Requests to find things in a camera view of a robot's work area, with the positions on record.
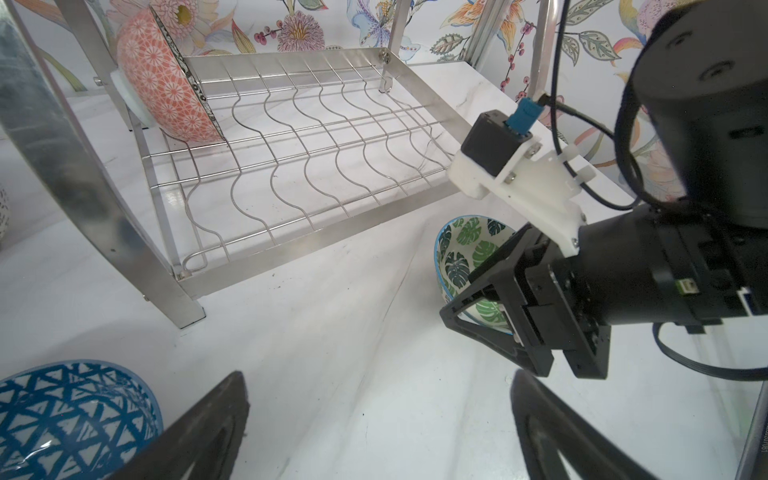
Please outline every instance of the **wall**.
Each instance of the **wall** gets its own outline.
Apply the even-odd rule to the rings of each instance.
[[[663,13],[691,0],[572,0],[566,22],[558,96],[561,101],[607,125],[616,121],[621,94],[651,29]],[[491,45],[480,72],[519,101],[528,91],[531,51],[538,20],[535,0],[513,0],[514,46]],[[541,118],[549,126],[549,109]],[[615,165],[614,145],[594,128],[558,116],[558,130],[576,144],[587,160],[626,190]],[[640,163],[646,188],[663,199],[684,194],[645,111],[637,116],[632,151]]]
[[[108,42],[149,5],[183,55],[379,47],[389,43],[391,0],[86,0]],[[411,0],[400,58],[409,63],[463,57],[485,0]],[[16,0],[23,22],[66,94],[98,90],[95,73],[53,0]]]

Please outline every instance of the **metal dish rack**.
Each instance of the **metal dish rack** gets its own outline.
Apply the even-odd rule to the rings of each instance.
[[[132,126],[165,254],[115,190],[15,11],[0,11],[0,122],[80,231],[177,326],[197,298],[457,190],[470,124],[388,48],[187,59],[224,132],[188,144]],[[56,0],[101,81],[117,67],[84,0]]]

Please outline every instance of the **bowl rim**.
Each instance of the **bowl rim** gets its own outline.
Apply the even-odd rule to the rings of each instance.
[[[442,235],[442,233],[445,231],[446,228],[448,228],[451,225],[453,225],[453,222],[457,221],[459,218],[467,218],[467,217],[473,217],[473,218],[477,217],[477,218],[485,218],[486,220],[493,220],[495,222],[499,222],[501,225],[504,225],[505,227],[507,227],[508,229],[512,230],[513,232],[517,231],[517,230],[513,229],[512,227],[510,227],[509,225],[507,225],[506,223],[504,223],[504,222],[502,222],[500,220],[496,220],[495,218],[490,218],[490,217],[487,217],[485,215],[472,215],[472,214],[459,215],[458,217],[454,218],[453,220],[450,220],[448,223],[446,223],[445,225],[442,226],[440,231],[437,233],[437,237],[435,237],[435,248],[433,249],[432,259],[435,261],[435,272],[437,272],[437,281],[440,282],[440,287],[442,288],[442,291],[445,292],[445,295],[447,295],[450,300],[453,300],[453,295],[451,295],[451,293],[448,291],[448,287],[445,286],[445,283],[442,281],[442,274],[440,273],[440,262],[437,260],[437,254],[440,251],[440,236]],[[484,325],[483,323],[480,323],[475,317],[470,315],[466,310],[463,313],[466,316],[468,316],[471,321],[477,323],[478,325],[484,326],[486,328],[490,328],[487,325]],[[507,335],[512,335],[512,332],[505,332],[505,331],[501,331],[501,330],[496,330],[496,331],[497,332],[506,333]]]
[[[11,382],[16,377],[19,377],[19,376],[22,376],[22,375],[27,375],[28,373],[32,373],[35,370],[47,369],[48,367],[64,365],[64,364],[67,364],[67,363],[97,363],[99,365],[105,365],[105,366],[109,366],[109,367],[111,367],[113,369],[119,370],[120,372],[125,373],[126,375],[130,376],[133,380],[136,380],[136,383],[138,383],[139,386],[142,389],[144,389],[144,391],[147,393],[147,396],[149,397],[150,403],[152,404],[154,409],[157,411],[157,422],[156,423],[157,423],[157,427],[160,429],[160,431],[157,434],[160,435],[165,430],[165,427],[164,427],[164,424],[163,424],[163,413],[160,411],[160,404],[157,402],[157,398],[154,396],[154,392],[152,392],[152,390],[149,388],[149,385],[147,385],[147,383],[140,376],[136,375],[136,373],[134,373],[132,370],[129,370],[129,369],[125,368],[122,365],[118,365],[117,363],[105,362],[104,360],[94,360],[94,359],[61,360],[61,361],[58,361],[58,362],[50,362],[50,363],[46,363],[44,365],[38,365],[38,366],[32,367],[30,369],[26,369],[23,372],[14,373],[13,375],[11,375],[9,377],[6,377],[3,380],[0,380],[0,383]]]

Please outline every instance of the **blue and white bowl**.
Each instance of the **blue and white bowl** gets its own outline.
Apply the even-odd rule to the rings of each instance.
[[[454,218],[435,240],[435,269],[445,303],[469,286],[469,274],[491,256],[515,231],[482,215]],[[498,302],[480,300],[459,318],[511,335]]]
[[[52,363],[0,382],[0,480],[104,478],[162,431],[152,391],[121,366]]]

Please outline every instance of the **blue connector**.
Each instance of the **blue connector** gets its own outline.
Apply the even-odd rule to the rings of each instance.
[[[544,107],[526,97],[520,100],[518,109],[504,123],[516,133],[525,135],[531,130],[531,127],[538,120],[543,110]]]

